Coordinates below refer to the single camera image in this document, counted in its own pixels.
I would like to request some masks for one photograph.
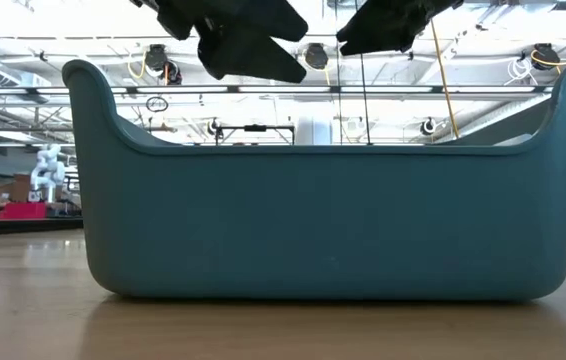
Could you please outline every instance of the ceiling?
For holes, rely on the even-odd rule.
[[[417,37],[412,54],[385,52],[364,56],[341,57],[334,33],[354,14],[354,9],[334,11],[326,0],[290,0],[299,14],[310,24],[308,35],[299,43],[279,41],[292,55],[301,55],[309,43],[322,43],[330,56],[327,71],[314,71],[301,84],[355,86],[425,86],[440,85],[441,74],[436,62],[436,46],[428,26]],[[517,63],[521,53],[529,54],[536,43],[551,43],[566,61],[566,11],[551,11],[555,1],[536,1],[525,6],[492,6],[489,1],[468,1],[456,10],[448,10],[435,18],[450,85],[527,86],[551,85],[556,71],[531,70]],[[128,69],[140,72],[143,53],[150,44],[165,44],[170,58],[177,62],[184,85],[267,85],[289,86],[269,80],[227,76],[217,81],[209,76],[197,58],[196,36],[186,41],[170,38],[156,22],[155,13],[136,8],[125,0],[0,0],[0,65],[10,72],[33,73],[50,86],[63,86],[61,69],[74,58],[86,59],[98,65],[112,86],[156,86],[160,80],[145,73],[135,78]],[[44,54],[46,61],[41,60]],[[149,126],[165,124],[172,131],[155,131],[155,135],[174,142],[210,142],[206,126],[216,118],[226,124],[285,124],[293,122],[303,104],[320,103],[322,112],[336,122],[335,136],[345,142],[365,141],[366,126],[375,143],[430,142],[423,137],[420,123],[427,118],[445,121],[449,110],[444,97],[412,99],[409,96],[364,96],[336,98],[303,97],[287,94],[181,94],[166,97],[170,108],[161,115],[147,111],[147,96],[134,99],[137,106],[121,105],[123,117]],[[0,96],[0,127],[33,126],[70,128],[71,112],[66,96],[55,96],[56,102],[39,104],[14,96]],[[130,101],[122,96],[123,104]],[[472,99],[452,102],[453,112],[467,125],[479,116],[507,105],[509,101]],[[34,134],[45,141],[72,142],[70,132]],[[280,142],[277,134],[236,134],[243,142]]]

